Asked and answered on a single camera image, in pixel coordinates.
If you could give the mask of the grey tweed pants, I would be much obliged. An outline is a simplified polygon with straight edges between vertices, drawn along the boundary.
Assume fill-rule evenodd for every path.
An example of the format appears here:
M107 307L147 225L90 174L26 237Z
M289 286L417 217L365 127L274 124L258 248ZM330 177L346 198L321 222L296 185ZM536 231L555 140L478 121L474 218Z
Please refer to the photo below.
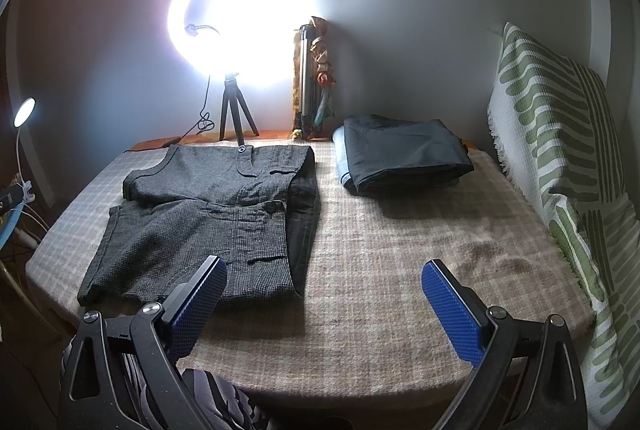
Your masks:
M172 146L122 182L78 302L165 300L210 256L227 306L299 298L319 216L308 145Z

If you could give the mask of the beige plaid bed cover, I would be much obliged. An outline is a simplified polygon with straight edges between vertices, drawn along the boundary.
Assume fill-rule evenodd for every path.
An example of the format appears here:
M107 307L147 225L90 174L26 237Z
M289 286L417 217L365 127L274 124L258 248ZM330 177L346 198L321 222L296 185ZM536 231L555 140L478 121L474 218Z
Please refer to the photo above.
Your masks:
M444 262L488 306L521 320L559 314L582 338L594 315L535 210L481 150L457 184L374 199L338 182L334 146L312 144L320 219L303 299L218 308L186 368L301 406L427 406L457 390L457 357L421 274Z

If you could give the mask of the green white patterned pillow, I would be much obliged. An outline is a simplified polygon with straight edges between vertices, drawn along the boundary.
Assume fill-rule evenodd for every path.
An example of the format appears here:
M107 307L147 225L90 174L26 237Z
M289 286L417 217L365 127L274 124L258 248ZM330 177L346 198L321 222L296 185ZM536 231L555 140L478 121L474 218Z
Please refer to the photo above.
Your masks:
M506 23L487 116L506 175L589 299L594 326L582 357L588 421L608 428L639 384L639 218L604 84Z

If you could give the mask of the folded dark navy pants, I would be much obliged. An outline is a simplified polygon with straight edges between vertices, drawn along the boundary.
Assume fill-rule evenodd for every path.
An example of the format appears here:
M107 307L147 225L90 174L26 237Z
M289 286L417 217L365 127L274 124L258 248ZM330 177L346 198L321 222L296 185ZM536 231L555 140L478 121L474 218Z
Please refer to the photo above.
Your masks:
M346 118L343 127L356 195L380 197L446 186L474 171L468 149L438 119L358 115Z

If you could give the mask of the orange leaf bed sheet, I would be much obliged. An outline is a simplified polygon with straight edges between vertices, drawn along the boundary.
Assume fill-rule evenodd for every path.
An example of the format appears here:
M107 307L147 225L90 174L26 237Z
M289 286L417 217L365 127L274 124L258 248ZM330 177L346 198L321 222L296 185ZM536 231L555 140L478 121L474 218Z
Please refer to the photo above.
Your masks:
M291 131L285 130L263 130L260 135L254 135L252 131L244 132L244 140L248 142L262 141L296 141L302 142L302 138L296 138ZM193 144L215 144L219 143L217 132L205 132L202 134L189 134L184 138L156 138L155 140L143 141L128 148L128 152L143 152L144 150L159 150L173 145L193 145Z

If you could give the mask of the black mini tripod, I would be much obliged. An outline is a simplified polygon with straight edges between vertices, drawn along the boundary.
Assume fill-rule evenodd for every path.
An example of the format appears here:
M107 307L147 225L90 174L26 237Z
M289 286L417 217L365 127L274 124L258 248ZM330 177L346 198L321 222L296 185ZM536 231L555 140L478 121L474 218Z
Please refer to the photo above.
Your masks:
M250 113L250 109L248 108L244 95L236 82L235 76L227 76L224 79L224 93L222 94L219 121L219 139L221 141L226 138L228 112L231 112L235 139L239 146L243 146L245 144L241 115L244 115L244 118L248 122L253 134L255 136L259 135L257 124Z

